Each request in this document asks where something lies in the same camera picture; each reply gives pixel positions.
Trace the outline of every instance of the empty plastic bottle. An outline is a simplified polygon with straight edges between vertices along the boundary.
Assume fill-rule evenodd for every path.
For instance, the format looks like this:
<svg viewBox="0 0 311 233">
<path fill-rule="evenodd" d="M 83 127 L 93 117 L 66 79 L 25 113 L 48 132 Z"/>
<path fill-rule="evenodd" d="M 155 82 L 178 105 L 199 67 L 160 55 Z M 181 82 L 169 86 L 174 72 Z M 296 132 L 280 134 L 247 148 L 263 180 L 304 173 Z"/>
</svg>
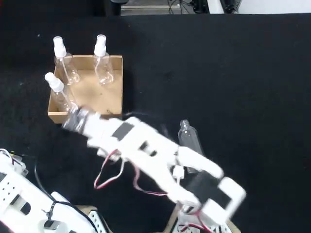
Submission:
<svg viewBox="0 0 311 233">
<path fill-rule="evenodd" d="M 94 71 L 102 85 L 114 81 L 110 55 L 106 52 L 106 36 L 98 35 L 94 48 Z"/>
<path fill-rule="evenodd" d="M 52 89 L 51 97 L 60 112 L 68 112 L 71 108 L 77 107 L 73 94 L 68 86 L 65 86 L 53 73 L 47 73 L 44 79 Z"/>
<path fill-rule="evenodd" d="M 72 62 L 72 55 L 67 53 L 63 38 L 56 36 L 53 39 L 55 65 L 60 71 L 61 78 L 67 85 L 72 85 L 80 81 L 80 75 Z"/>
<path fill-rule="evenodd" d="M 198 132 L 195 128 L 190 126 L 188 120 L 182 120 L 180 122 L 180 130 L 178 132 L 179 144 L 184 147 L 188 147 L 195 152 L 203 155 L 201 144 L 199 141 Z M 189 173 L 195 173 L 197 170 L 188 167 L 187 171 Z"/>
</svg>

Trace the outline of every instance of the white spray nozzle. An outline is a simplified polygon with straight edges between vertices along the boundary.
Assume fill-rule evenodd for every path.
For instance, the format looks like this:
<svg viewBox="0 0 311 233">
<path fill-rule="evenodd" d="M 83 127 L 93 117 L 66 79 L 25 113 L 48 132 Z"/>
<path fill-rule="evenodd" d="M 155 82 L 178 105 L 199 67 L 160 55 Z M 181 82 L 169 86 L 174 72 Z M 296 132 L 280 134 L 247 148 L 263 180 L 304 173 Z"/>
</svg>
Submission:
<svg viewBox="0 0 311 233">
<path fill-rule="evenodd" d="M 55 57 L 57 58 L 63 58 L 66 56 L 67 51 L 64 46 L 63 38 L 60 36 L 56 36 L 53 39 L 54 42 L 54 52 L 55 52 Z"/>
<path fill-rule="evenodd" d="M 61 92 L 64 90 L 64 84 L 53 73 L 47 73 L 44 79 L 49 83 L 50 88 L 54 92 Z"/>
<path fill-rule="evenodd" d="M 96 39 L 96 45 L 94 54 L 98 57 L 103 57 L 106 54 L 106 36 L 98 35 Z"/>
</svg>

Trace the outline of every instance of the white robotic arm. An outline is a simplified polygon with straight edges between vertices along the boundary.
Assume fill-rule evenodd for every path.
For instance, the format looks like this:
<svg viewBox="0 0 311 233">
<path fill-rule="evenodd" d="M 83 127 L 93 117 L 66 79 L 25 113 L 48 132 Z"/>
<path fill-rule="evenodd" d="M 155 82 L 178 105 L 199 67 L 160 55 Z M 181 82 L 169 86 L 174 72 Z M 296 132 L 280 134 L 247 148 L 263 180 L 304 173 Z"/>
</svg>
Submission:
<svg viewBox="0 0 311 233">
<path fill-rule="evenodd" d="M 13 158 L 8 151 L 0 149 L 0 221 L 12 232 L 95 233 L 98 231 L 70 206 L 56 204 L 49 218 L 47 213 L 54 201 L 24 177 L 27 173 L 23 162 Z M 52 197 L 57 201 L 68 202 L 57 192 L 53 192 Z M 101 220 L 96 221 L 96 225 L 100 224 L 98 228 L 103 228 Z"/>
<path fill-rule="evenodd" d="M 98 148 L 99 156 L 109 155 L 113 161 L 129 161 L 146 173 L 170 200 L 184 205 L 179 222 L 185 225 L 225 224 L 246 196 L 242 187 L 224 177 L 217 164 L 172 142 L 136 117 L 126 121 L 106 120 L 99 113 L 80 108 L 69 113 L 63 128 L 87 136 L 87 145 Z M 181 187 L 172 177 L 170 168 L 173 166 L 187 166 L 199 171 L 188 189 Z"/>
</svg>

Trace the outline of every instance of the desk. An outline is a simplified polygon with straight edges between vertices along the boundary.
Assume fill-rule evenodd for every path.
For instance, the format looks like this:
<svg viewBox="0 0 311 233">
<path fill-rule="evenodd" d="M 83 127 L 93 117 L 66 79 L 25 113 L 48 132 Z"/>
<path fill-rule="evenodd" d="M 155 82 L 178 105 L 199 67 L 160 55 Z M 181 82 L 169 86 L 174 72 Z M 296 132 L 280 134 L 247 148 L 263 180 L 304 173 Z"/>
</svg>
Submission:
<svg viewBox="0 0 311 233">
<path fill-rule="evenodd" d="M 299 232 L 309 214 L 303 186 L 311 154 L 310 25 L 311 15 L 6 20 L 1 147 L 38 156 L 48 191 L 98 207 L 116 233 L 165 227 L 174 205 L 137 192 L 129 165 L 119 180 L 94 191 L 102 158 L 47 116 L 43 76 L 54 67 L 52 38 L 61 35 L 73 54 L 92 54 L 104 33 L 107 51 L 124 57 L 123 111 L 161 116 L 175 140 L 179 120 L 190 121 L 206 156 L 247 191 L 233 217 L 242 232 Z M 35 183 L 32 162 L 26 164 Z M 103 179 L 117 170 L 108 167 Z M 146 177 L 140 183 L 154 186 Z"/>
</svg>

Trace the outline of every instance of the open cardboard box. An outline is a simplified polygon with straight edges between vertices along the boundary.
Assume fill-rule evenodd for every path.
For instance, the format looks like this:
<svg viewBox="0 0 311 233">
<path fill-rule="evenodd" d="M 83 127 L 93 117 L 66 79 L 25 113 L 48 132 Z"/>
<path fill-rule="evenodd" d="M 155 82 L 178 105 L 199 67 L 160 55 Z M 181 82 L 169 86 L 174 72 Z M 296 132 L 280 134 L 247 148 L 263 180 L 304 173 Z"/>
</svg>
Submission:
<svg viewBox="0 0 311 233">
<path fill-rule="evenodd" d="M 111 56 L 111 59 L 115 80 L 102 86 L 94 72 L 93 56 L 73 56 L 73 63 L 81 77 L 80 82 L 70 86 L 77 104 L 100 112 L 105 118 L 122 115 L 123 58 Z M 57 78 L 63 77 L 57 68 L 54 74 Z M 61 124 L 67 118 L 67 112 L 60 112 L 51 96 L 48 116 L 55 124 Z"/>
</svg>

